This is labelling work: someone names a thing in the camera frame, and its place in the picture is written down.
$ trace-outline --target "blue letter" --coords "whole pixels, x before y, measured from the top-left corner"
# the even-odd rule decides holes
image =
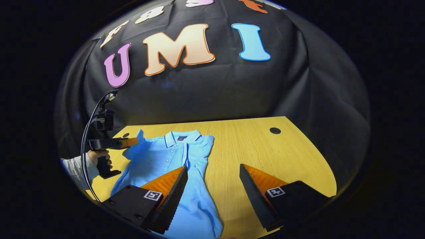
[[[250,24],[236,23],[232,28],[237,29],[242,38],[244,50],[239,54],[245,60],[269,60],[270,54],[264,50],[258,31],[259,27]]]

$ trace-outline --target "letter cutout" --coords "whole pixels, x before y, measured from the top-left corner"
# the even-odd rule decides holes
[[[154,17],[160,15],[161,13],[163,13],[164,12],[163,9],[164,9],[164,7],[160,6],[160,7],[154,8],[150,11],[147,11],[144,14],[142,14],[140,16],[140,18],[136,20],[135,23],[138,24],[138,23],[141,23],[141,22],[143,22],[143,21],[145,21],[149,18],[154,18]]]
[[[112,39],[112,35],[115,35],[121,29],[121,27],[127,23],[128,21],[110,31],[109,34],[106,36],[105,41],[103,41],[103,43],[100,45],[100,48],[102,48],[106,43],[108,43]]]
[[[184,48],[186,48],[186,57],[183,59],[185,65],[212,62],[215,55],[209,51],[205,39],[207,28],[207,24],[188,25],[183,28],[175,41],[163,32],[145,38],[143,40],[143,44],[147,45],[145,75],[155,75],[165,69],[165,64],[159,62],[159,54],[170,66],[176,67]]]
[[[187,0],[186,7],[192,8],[197,6],[209,5],[214,3],[214,0]]]
[[[104,62],[106,67],[106,77],[108,78],[108,82],[112,87],[117,88],[122,86],[127,82],[128,77],[130,76],[130,63],[128,61],[128,49],[130,46],[131,43],[127,43],[118,50],[118,54],[121,57],[121,75],[116,76],[113,70],[113,59],[115,54],[110,55]]]
[[[259,12],[262,12],[262,13],[268,13],[266,10],[259,8],[259,7],[263,7],[263,6],[258,4],[258,3],[255,3],[255,2],[250,1],[250,0],[239,0],[239,1],[244,2],[245,5],[249,8],[251,8],[252,10],[256,10],[256,11],[259,11]]]
[[[250,24],[236,23],[232,24],[233,29],[237,29],[242,38],[244,50],[239,56],[244,60],[263,61],[271,58],[270,54],[264,50],[258,31],[258,26]]]

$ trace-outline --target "black cable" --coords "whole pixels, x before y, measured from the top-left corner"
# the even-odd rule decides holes
[[[94,190],[93,190],[93,188],[92,188],[92,186],[91,186],[91,184],[90,184],[90,181],[89,181],[89,179],[88,179],[88,172],[87,172],[87,165],[86,165],[86,157],[85,157],[85,143],[86,143],[86,139],[87,139],[87,132],[88,132],[88,129],[89,129],[89,127],[90,127],[90,124],[92,123],[93,116],[94,116],[94,114],[95,114],[95,112],[96,112],[96,110],[97,110],[97,108],[98,108],[99,104],[100,104],[100,103],[104,100],[104,98],[105,98],[108,94],[111,94],[111,93],[113,93],[113,92],[115,92],[115,91],[111,91],[111,92],[106,93],[106,94],[105,94],[105,95],[104,95],[104,96],[103,96],[103,97],[99,100],[99,102],[97,103],[97,105],[96,105],[96,107],[94,108],[93,113],[91,114],[90,119],[89,119],[89,121],[88,121],[88,123],[87,123],[87,125],[86,125],[86,127],[85,127],[85,129],[84,129],[84,132],[83,132],[83,135],[82,135],[82,141],[81,141],[81,151],[80,151],[80,154],[81,154],[81,163],[82,163],[83,172],[84,172],[84,179],[85,179],[85,181],[86,181],[86,183],[87,183],[88,188],[90,189],[90,192],[93,194],[94,198],[95,198],[98,202],[100,202],[100,200],[99,200],[99,198],[97,197],[97,195],[94,193]]]

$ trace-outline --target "wooden table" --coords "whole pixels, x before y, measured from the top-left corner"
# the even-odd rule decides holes
[[[278,128],[273,134],[270,128]],[[337,192],[335,177],[320,152],[286,117],[236,119],[160,125],[126,126],[115,137],[136,137],[142,129],[145,138],[164,136],[170,131],[198,130],[214,136],[208,157],[205,184],[215,202],[223,224],[221,238],[258,238],[271,232],[262,228],[239,179],[241,163],[260,169],[288,183],[301,180],[324,194]],[[129,160],[123,150],[110,150],[113,169],[124,171]],[[109,198],[121,175],[93,180],[93,189],[101,201]]]

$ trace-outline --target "person's arm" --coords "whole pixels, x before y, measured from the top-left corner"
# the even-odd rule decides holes
[[[93,179],[99,175],[99,170],[97,169],[97,158],[105,156],[106,159],[109,159],[109,151],[88,151],[85,154],[86,165],[87,165],[87,174],[90,184],[93,183]],[[87,183],[84,179],[84,172],[81,164],[81,156],[77,156],[72,159],[62,159],[62,164],[67,170],[68,174],[71,176],[74,183],[80,190],[88,190]]]

